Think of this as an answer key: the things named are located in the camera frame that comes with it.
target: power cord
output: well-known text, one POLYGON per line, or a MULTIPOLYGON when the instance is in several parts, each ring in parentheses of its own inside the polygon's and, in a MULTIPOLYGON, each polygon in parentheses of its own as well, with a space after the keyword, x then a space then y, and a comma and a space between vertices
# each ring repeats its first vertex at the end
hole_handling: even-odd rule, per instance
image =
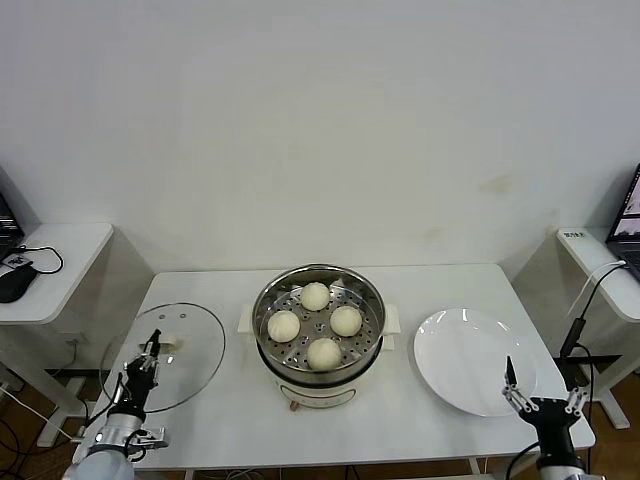
POLYGON ((595 297, 596 292, 598 291, 598 287, 600 287, 600 285, 602 284, 604 279, 607 278, 609 275, 611 275, 616 270, 620 270, 621 268, 627 268, 626 262, 624 264, 622 264, 622 265, 618 265, 617 267, 613 267, 611 270, 609 270, 607 273, 605 273, 602 277, 600 277, 600 280, 598 280, 596 282, 596 286, 593 287, 593 290, 591 291, 591 295, 589 295, 589 300, 587 300, 587 304, 584 306, 584 310, 582 310, 582 314, 580 315, 580 318, 584 319, 584 316, 587 314, 587 310, 589 310, 589 307, 591 306, 591 302, 593 301, 593 297, 595 297))
POLYGON ((531 445, 529 445, 527 448, 525 448, 524 450, 521 450, 520 453, 518 453, 518 455, 513 457, 513 460, 511 460, 511 462, 509 463, 509 466, 507 467, 507 474, 504 477, 505 480, 511 480, 511 470, 513 470, 513 467, 518 462, 518 460, 520 460, 527 453, 529 453, 531 450, 533 450, 534 448, 536 448, 539 445, 540 445, 539 442, 534 442, 531 445))
POLYGON ((584 284, 582 285, 582 288, 580 289, 580 293, 578 293, 578 296, 576 297, 576 299, 573 301, 573 303, 571 304, 571 307, 569 307, 569 310, 567 311, 567 314, 565 315, 565 318, 568 317, 569 315, 571 315, 571 312, 573 312, 573 309, 576 307, 576 305, 578 304, 578 301, 580 301, 580 299, 582 298, 582 294, 584 293, 584 291, 587 289, 587 286, 589 285, 589 283, 591 283, 591 279, 593 277, 596 276, 596 274, 602 270, 603 268, 606 267, 612 267, 615 265, 625 265, 627 262, 625 262, 624 260, 618 260, 617 262, 609 262, 609 263, 605 263, 604 265, 600 265, 598 268, 595 268, 593 270, 593 272, 591 272, 591 275, 589 275, 587 277, 587 279, 585 280, 584 284))
MULTIPOLYGON (((127 439, 124 442, 124 455, 126 457, 129 457, 129 455, 131 455, 129 453, 129 446, 131 445, 131 440, 133 440, 133 437, 137 437, 138 435, 146 435, 147 433, 148 432, 146 430, 138 429, 127 437, 127 439)), ((147 449, 143 446, 140 446, 140 448, 142 449, 142 455, 129 460, 131 463, 139 462, 140 460, 142 460, 144 457, 147 456, 147 449)))
POLYGON ((62 259, 62 256, 58 253, 58 251, 53 247, 46 246, 46 247, 29 248, 26 245, 20 245, 19 247, 12 248, 10 250, 10 252, 11 253, 22 254, 22 253, 25 253, 25 252, 41 252, 41 251, 44 251, 44 250, 49 250, 49 251, 53 252, 53 254, 56 257, 58 257, 58 261, 60 262, 60 265, 55 270, 42 271, 42 270, 36 270, 35 268, 34 268, 34 270, 36 272, 38 272, 39 274, 41 274, 41 275, 53 275, 54 273, 58 273, 60 270, 62 270, 62 267, 64 267, 64 260, 62 259))
MULTIPOLYGON (((583 349, 587 354, 587 358, 589 359, 589 413, 587 415, 587 422, 589 422, 589 427, 593 429, 593 426, 591 423, 591 414, 593 413, 593 391, 595 389, 594 385, 596 381, 594 376, 595 367, 593 366, 593 360, 592 360, 591 352, 589 351, 589 349, 580 343, 576 343, 576 347, 583 349)), ((591 473, 591 449, 592 448, 593 447, 589 447, 589 450, 587 450, 587 473, 588 474, 591 473)))
POLYGON ((582 334, 582 330, 584 329, 584 326, 587 323, 584 317, 589 311, 589 307, 591 306, 591 302, 593 301, 593 298, 595 297, 596 292, 598 291, 598 288, 600 288, 600 285, 602 285, 602 282, 604 282, 604 280, 609 275, 611 275, 613 272, 621 268, 627 268, 626 262, 624 264, 620 264, 613 267, 611 270, 605 273, 602 277, 600 277, 600 279, 596 282, 595 286, 593 287, 593 290, 591 291, 591 295, 589 295, 589 299, 587 300, 587 303, 584 306, 584 309, 582 310, 582 313, 571 324, 569 333, 567 334, 566 338, 564 339, 564 343, 560 348, 561 366, 564 366, 564 362, 571 355, 571 352, 573 352, 573 349, 575 348, 576 344, 580 340, 580 335, 582 334))
POLYGON ((89 425, 91 425, 93 422, 95 422, 98 418, 100 418, 100 416, 106 412, 107 410, 109 410, 109 408, 111 408, 111 406, 115 403, 115 399, 118 395, 118 387, 120 387, 122 385, 122 372, 118 373, 118 379, 116 380, 116 387, 113 390, 113 395, 111 397, 109 397, 109 403, 107 404, 106 407, 104 407, 102 410, 100 410, 98 413, 96 413, 93 417, 91 417, 91 419, 87 420, 87 427, 89 427, 89 425))
POLYGON ((26 408, 27 410, 29 410, 30 412, 34 413, 35 415, 37 415, 38 417, 40 417, 42 420, 44 420, 45 422, 47 422, 49 425, 51 425, 53 428, 55 428, 56 430, 58 430, 58 432, 60 432, 62 435, 64 435, 65 437, 67 437, 69 440, 72 440, 73 437, 71 435, 69 435, 67 432, 65 432, 64 430, 62 430, 60 427, 58 427, 55 423, 52 423, 47 417, 45 417, 44 415, 40 414, 38 411, 34 410, 33 408, 31 408, 29 405, 27 405, 26 403, 23 403, 20 399, 18 399, 18 397, 14 396, 12 393, 8 392, 6 389, 4 389, 3 387, 0 387, 0 391, 3 391, 4 393, 6 393, 8 396, 10 396, 11 398, 13 398, 16 402, 18 402, 18 404, 20 404, 22 407, 26 408))
POLYGON ((76 363, 77 359, 78 359, 78 341, 77 340, 73 340, 73 358, 71 359, 71 361, 69 363, 67 363, 66 365, 60 367, 58 370, 56 370, 54 373, 52 373, 51 376, 52 377, 58 376, 58 374, 60 374, 60 372, 62 370, 66 370, 71 365, 76 363))
POLYGON ((0 418, 0 423, 2 423, 2 425, 4 425, 7 428, 7 430, 9 430, 9 433, 13 437, 13 441, 16 444, 16 450, 13 452, 15 453, 15 458, 13 459, 13 462, 11 462, 11 465, 9 465, 9 468, 0 470, 0 478, 4 478, 7 474, 12 475, 11 470, 13 469, 13 467, 15 467, 16 463, 18 463, 18 460, 20 459, 20 454, 17 453, 18 451, 20 451, 20 442, 18 441, 18 435, 16 435, 16 432, 13 430, 13 428, 11 428, 11 426, 7 422, 5 422, 0 418))

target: white cord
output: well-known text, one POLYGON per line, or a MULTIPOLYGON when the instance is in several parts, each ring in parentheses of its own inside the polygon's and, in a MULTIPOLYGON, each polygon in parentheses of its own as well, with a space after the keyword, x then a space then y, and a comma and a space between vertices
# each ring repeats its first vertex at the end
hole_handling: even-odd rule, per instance
POLYGON ((578 294, 578 296, 576 297, 576 299, 573 301, 573 303, 571 304, 571 308, 569 308, 569 311, 567 312, 567 315, 565 315, 565 318, 568 317, 569 315, 571 315, 571 312, 573 311, 574 308, 576 308, 576 305, 578 304, 578 302, 580 301, 580 299, 582 298, 582 294, 584 293, 584 291, 587 289, 587 286, 589 285, 589 283, 591 282, 591 279, 593 277, 595 277, 596 273, 598 273, 600 270, 602 270, 603 268, 606 267, 611 267, 614 265, 624 265, 627 262, 625 262, 624 260, 618 260, 617 262, 609 262, 609 263, 605 263, 604 265, 600 265, 598 268, 596 268, 593 272, 591 272, 591 275, 589 275, 589 277, 587 278, 587 280, 584 282, 584 285, 582 285, 582 289, 580 290, 580 293, 578 294))
POLYGON ((35 413, 36 415, 38 415, 41 419, 43 419, 45 422, 47 422, 49 425, 51 425, 53 428, 55 428, 56 430, 58 430, 62 435, 64 435, 65 437, 67 437, 69 440, 73 440, 73 437, 71 435, 69 435, 67 432, 65 432, 64 430, 62 430, 61 428, 59 428, 56 424, 52 423, 49 421, 49 419, 43 415, 40 415, 38 412, 36 412, 33 408, 31 408, 29 405, 27 405, 26 403, 22 403, 20 400, 18 400, 17 397, 13 396, 11 393, 7 392, 4 388, 0 387, 0 390, 2 390, 4 393, 6 393, 7 395, 9 395, 11 398, 13 398, 16 402, 18 402, 20 405, 22 405, 24 408, 26 408, 27 410, 30 410, 32 413, 35 413))

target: electric steamer pot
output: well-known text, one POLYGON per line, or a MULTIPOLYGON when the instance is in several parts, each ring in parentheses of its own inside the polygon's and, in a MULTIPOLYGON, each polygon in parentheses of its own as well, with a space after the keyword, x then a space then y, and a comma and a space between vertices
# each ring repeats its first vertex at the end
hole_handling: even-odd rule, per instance
POLYGON ((258 352, 281 380, 278 383, 298 387, 298 392, 312 389, 312 393, 337 391, 336 387, 346 386, 366 372, 382 348, 384 322, 384 302, 371 282, 352 270, 324 264, 295 268, 275 278, 258 296, 252 315, 258 352), (300 302, 302 288, 312 282, 326 285, 331 293, 329 305, 319 312, 306 310, 300 302), (357 308, 362 315, 362 328, 353 337, 341 337, 331 330, 331 314, 343 305, 357 308), (267 332, 269 318, 280 310, 292 311, 300 319, 300 333, 288 343, 274 342, 267 332), (320 372, 309 367, 307 349, 320 338, 331 338, 340 346, 342 364, 338 368, 320 372))

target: white table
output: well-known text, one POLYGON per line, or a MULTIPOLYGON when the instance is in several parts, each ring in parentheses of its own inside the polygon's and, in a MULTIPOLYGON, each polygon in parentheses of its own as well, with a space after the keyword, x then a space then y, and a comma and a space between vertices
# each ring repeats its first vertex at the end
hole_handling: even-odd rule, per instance
MULTIPOLYGON (((55 275, 38 275, 22 298, 13 303, 0 304, 0 326, 42 325, 53 321, 112 233, 113 227, 108 223, 26 226, 22 243, 30 248, 54 247, 64 259, 64 268, 55 275)), ((25 256, 32 258, 35 268, 41 270, 54 269, 58 265, 57 258, 51 252, 28 252, 25 256)), ((4 270, 8 270, 8 267, 1 267, 0 274, 4 270)), ((52 422, 62 424, 70 416, 84 417, 84 406, 76 397, 84 379, 73 378, 65 388, 42 369, 34 355, 37 352, 12 342, 4 342, 0 347, 0 362, 60 407, 52 416, 52 422)), ((50 446, 55 434, 55 429, 45 428, 38 446, 50 446)))
MULTIPOLYGON (((402 333, 395 350, 380 354, 366 391, 328 410, 289 410, 258 357, 255 344, 236 333, 242 307, 279 271, 163 273, 155 277, 141 311, 193 302, 214 311, 227 332, 227 352, 216 377, 178 408, 147 417, 145 426, 166 426, 171 444, 149 452, 140 469, 213 469, 319 464, 421 461, 508 455, 536 440, 516 415, 481 418, 465 414, 421 380, 411 345, 419 325, 443 308, 487 311, 511 325, 531 347, 538 370, 536 394, 566 398, 562 377, 535 327, 497 265, 356 268, 385 302, 399 308, 402 333)), ((136 321, 127 344, 145 341, 155 323, 136 321)), ((116 365, 129 360, 121 354, 116 365)), ((107 388, 113 389, 115 371, 107 388)), ((101 395, 97 408, 106 405, 101 395)), ((75 454, 81 458, 104 419, 89 428, 75 454)), ((572 429, 576 447, 594 443, 584 419, 572 429)))
MULTIPOLYGON (((585 274, 591 273, 601 265, 615 262, 618 258, 609 251, 604 241, 606 228, 561 228, 558 239, 585 274)), ((607 273, 603 269, 592 279, 593 284, 607 273)), ((602 282, 600 293, 621 319, 628 323, 640 322, 640 283, 629 273, 619 270, 602 282)), ((594 372, 594 400, 602 404, 609 420, 617 429, 629 428, 630 423, 611 393, 611 389, 640 367, 640 349, 625 352, 604 373, 594 372)))

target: table leg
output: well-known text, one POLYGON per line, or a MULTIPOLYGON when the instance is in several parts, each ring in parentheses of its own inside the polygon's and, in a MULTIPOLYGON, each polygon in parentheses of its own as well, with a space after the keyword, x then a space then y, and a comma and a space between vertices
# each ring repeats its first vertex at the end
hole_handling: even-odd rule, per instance
POLYGON ((10 388, 14 392, 22 390, 24 386, 24 382, 7 370, 4 365, 0 365, 0 383, 3 388, 10 388))
POLYGON ((29 385, 42 393, 60 408, 75 411, 84 408, 64 385, 58 383, 51 375, 38 365, 33 355, 23 351, 15 344, 0 346, 0 363, 20 375, 29 385))
MULTIPOLYGON (((74 396, 80 393, 85 382, 84 377, 73 377, 67 383, 67 390, 71 392, 74 396)), ((49 417, 49 422, 42 429, 42 433, 38 437, 38 447, 46 448, 52 447, 55 445, 56 438, 58 438, 58 428, 62 428, 64 422, 68 418, 82 418, 91 414, 92 410, 95 407, 95 402, 87 402, 87 408, 80 403, 80 408, 76 410, 68 410, 66 408, 57 408, 55 412, 49 417)))
MULTIPOLYGON (((602 374, 599 374, 597 369, 593 372, 595 377, 595 392, 593 395, 593 401, 599 402, 602 405, 607 417, 611 421, 611 424, 617 430, 623 430, 631 427, 631 423, 624 414, 622 408, 616 401, 611 388, 625 379, 640 365, 640 357, 634 358, 629 356, 623 356, 617 360, 613 365, 607 368, 602 374)), ((580 368, 584 374, 589 377, 590 367, 589 365, 581 365, 580 368)))
POLYGON ((478 465, 478 460, 475 457, 469 457, 467 460, 469 461, 471 473, 473 473, 474 475, 480 475, 480 466, 478 465))

